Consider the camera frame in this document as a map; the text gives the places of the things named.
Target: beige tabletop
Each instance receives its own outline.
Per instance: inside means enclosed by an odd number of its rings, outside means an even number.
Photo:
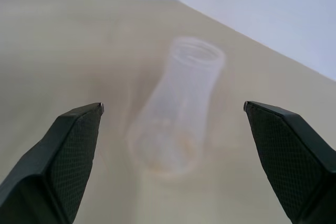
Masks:
[[[176,36],[217,45],[227,62],[204,159],[168,182],[135,169],[124,138]],[[335,82],[174,1],[0,0],[0,90],[1,179],[58,115],[105,104],[76,224],[290,223],[260,165],[245,100],[301,114],[336,148]]]

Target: object in background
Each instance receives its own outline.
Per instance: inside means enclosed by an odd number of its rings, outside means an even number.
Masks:
[[[0,223],[71,224],[89,179],[101,103],[73,109],[17,162],[0,185]]]
[[[183,174],[203,152],[209,99],[223,52],[196,38],[173,42],[165,73],[131,125],[135,162],[159,176]]]
[[[293,224],[336,223],[336,152],[298,114],[245,102],[261,165]]]

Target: table surface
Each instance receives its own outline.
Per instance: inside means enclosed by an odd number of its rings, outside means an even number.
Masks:
[[[181,3],[0,0],[0,6],[0,179],[58,115],[105,104],[75,223],[290,223],[260,165],[246,100],[301,114],[336,148],[335,82]],[[132,166],[124,138],[176,36],[209,41],[227,61],[209,107],[204,159],[167,182]]]

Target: white wall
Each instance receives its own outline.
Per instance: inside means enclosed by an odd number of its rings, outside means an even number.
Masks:
[[[179,1],[336,80],[335,0]]]

